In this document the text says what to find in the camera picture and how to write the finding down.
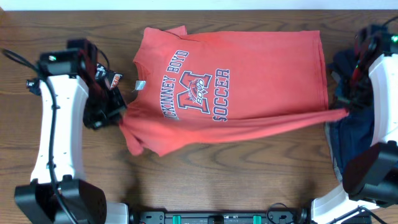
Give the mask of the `orange red soccer t-shirt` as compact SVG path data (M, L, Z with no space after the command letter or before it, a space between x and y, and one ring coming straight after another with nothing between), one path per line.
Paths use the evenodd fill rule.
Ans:
M263 138L348 115L329 109L317 30L148 27L133 62L144 87L119 127L134 155Z

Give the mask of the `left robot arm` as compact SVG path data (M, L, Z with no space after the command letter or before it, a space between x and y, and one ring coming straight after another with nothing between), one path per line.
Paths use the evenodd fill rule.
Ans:
M32 223L128 223L128 206L107 201L86 181L82 156L84 128L121 119L121 75L98 63L101 51L87 39L69 40L64 50L42 53L36 63L8 50L4 55L33 69L37 77L26 85L42 99L37 161L30 182L15 188L16 205Z

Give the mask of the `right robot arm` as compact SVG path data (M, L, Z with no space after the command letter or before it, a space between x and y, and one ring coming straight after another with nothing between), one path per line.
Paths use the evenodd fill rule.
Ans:
M371 24L329 66L332 107L348 116L325 126L339 185L313 199L297 223L371 223L397 204L397 34Z

